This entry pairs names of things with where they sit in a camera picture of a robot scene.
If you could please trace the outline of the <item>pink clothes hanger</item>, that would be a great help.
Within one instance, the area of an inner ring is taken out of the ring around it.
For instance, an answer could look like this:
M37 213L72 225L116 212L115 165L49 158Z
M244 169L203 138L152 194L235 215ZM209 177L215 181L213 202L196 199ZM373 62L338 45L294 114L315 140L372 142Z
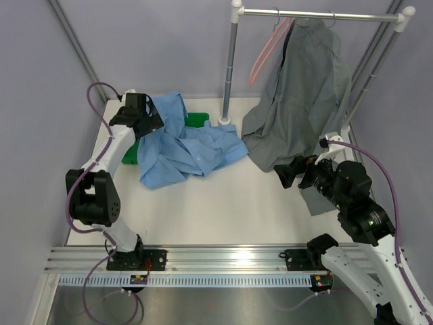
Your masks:
M283 37L286 36L287 32L292 26L292 18L281 18L279 10L276 7L274 7L274 10L276 10L278 13L278 22L273 26L273 32L269 40L262 48L260 54L258 55L255 63L251 68L248 79L249 88L253 87L264 65L267 63L268 59L271 57L276 47L279 45Z

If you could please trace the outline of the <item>green plastic tray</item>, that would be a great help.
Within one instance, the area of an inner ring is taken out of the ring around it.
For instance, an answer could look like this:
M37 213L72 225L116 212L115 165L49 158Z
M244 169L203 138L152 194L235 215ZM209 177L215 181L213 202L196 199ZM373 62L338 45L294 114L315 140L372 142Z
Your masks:
M187 117L184 118L186 127L200 128L204 123L209 120L209 113L205 112L189 112ZM137 152L139 147L139 140L137 140L125 153L121 163L124 165L137 165Z

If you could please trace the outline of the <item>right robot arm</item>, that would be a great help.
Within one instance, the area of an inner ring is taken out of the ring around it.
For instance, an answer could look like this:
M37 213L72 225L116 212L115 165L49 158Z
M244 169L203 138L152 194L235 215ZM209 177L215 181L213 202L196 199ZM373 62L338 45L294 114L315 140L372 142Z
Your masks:
M325 268L354 293L375 324L431 324L432 305L414 284L402 252L396 248L397 232L386 211L369 196L371 178L365 167L345 160L334 167L331 160L297 156L288 165L274 168L281 184L290 188L297 176L302 190L314 188L338 210L338 222L359 245L376 276L347 256L340 244L323 234L307 244L306 261Z

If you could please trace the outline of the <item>grey shirt metal hanger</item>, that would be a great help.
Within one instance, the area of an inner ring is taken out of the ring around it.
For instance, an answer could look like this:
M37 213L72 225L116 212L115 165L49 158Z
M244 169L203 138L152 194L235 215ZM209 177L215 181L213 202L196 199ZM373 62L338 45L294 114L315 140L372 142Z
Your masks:
M332 10L328 10L329 14L332 15L332 23L327 27L332 28L336 23L336 14Z

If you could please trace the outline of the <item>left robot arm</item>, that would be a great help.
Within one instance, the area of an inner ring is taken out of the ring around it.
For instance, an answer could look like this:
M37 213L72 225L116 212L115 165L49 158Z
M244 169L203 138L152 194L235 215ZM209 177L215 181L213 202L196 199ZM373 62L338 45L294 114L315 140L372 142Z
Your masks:
M127 151L142 137L164 125L152 98L145 93L117 96L118 112L101 123L108 132L96 153L66 174L66 218L77 233L101 234L109 244L109 271L164 271L167 252L145 247L141 236L121 218L114 175Z

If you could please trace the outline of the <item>white metal clothes rack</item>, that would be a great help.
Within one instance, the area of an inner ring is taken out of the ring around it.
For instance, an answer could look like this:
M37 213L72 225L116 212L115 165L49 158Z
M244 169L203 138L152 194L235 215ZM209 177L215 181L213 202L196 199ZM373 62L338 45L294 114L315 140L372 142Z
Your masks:
M393 1L388 8L386 14L343 14L335 13L336 21L348 20L348 21L366 21L366 22L379 22L380 27L374 34L372 41L367 47L363 57L359 61L355 73L353 74L352 83L356 85L359 77L363 74L367 65L370 63L373 55L378 49L378 45L382 42L382 39L389 28L393 28L392 34L384 46L381 54L379 55L377 62L372 68L369 76L365 80L362 88L359 90L352 108L349 110L344 122L342 124L342 132L348 133L350 130L350 122L355 115L361 101L367 94L371 84L377 77L383 63L385 62L388 54L393 48L398 37L406 29L407 25L415 15L415 8L413 6L403 7L403 1ZM292 10L279 10L282 18L319 18L323 20L332 20L332 15L329 12L303 12L303 11L292 11ZM225 74L225 87L223 93L223 105L221 109L221 115L218 119L220 125L228 125L231 123L229 118L229 102L231 99L231 82L233 76L233 64L235 57L235 46L237 41L237 30L242 16L275 16L278 13L274 9L250 9L243 5L241 1L231 2L231 28L229 35L229 50L227 58L227 67Z

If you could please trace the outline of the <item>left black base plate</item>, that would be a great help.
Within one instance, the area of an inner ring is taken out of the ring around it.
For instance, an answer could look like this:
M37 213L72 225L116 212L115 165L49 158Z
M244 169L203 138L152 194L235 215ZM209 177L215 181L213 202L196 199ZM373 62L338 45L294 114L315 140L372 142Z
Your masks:
M164 271L166 269L167 250L144 249L139 252L119 252L110 257L108 271Z

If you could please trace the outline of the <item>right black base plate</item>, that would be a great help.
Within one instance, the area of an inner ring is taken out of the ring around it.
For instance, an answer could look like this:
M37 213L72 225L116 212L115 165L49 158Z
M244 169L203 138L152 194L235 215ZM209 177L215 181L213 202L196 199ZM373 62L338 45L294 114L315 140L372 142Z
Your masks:
M325 271L329 270L322 264L321 255L307 248L291 248L279 253L288 271Z

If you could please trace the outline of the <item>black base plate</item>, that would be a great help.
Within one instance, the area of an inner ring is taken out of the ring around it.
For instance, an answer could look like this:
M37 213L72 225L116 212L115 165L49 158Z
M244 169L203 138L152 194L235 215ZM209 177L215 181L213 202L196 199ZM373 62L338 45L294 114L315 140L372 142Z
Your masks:
M108 271L164 271L166 269L167 250L144 249L139 252L119 252L110 257Z
M288 271L325 271L329 270L322 264L321 255L307 248L291 248L279 253Z

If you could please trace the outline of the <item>aluminium mounting rail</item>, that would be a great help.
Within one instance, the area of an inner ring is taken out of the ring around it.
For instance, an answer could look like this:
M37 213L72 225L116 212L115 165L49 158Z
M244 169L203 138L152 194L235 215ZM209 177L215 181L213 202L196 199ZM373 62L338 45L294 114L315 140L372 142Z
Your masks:
M162 245L149 249L166 251L166 274L278 274L287 272L279 256L290 245ZM50 249L46 274L87 273L107 257L103 246L59 246Z

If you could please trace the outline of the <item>light blue shirt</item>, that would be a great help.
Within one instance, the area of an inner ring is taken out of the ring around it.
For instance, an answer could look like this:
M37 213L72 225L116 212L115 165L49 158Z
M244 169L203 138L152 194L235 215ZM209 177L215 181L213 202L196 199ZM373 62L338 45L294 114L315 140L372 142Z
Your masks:
M236 163L248 154L235 125L203 127L185 125L187 108L180 93L153 97L164 126L139 140L139 181L155 190L187 180L206 177L214 170Z

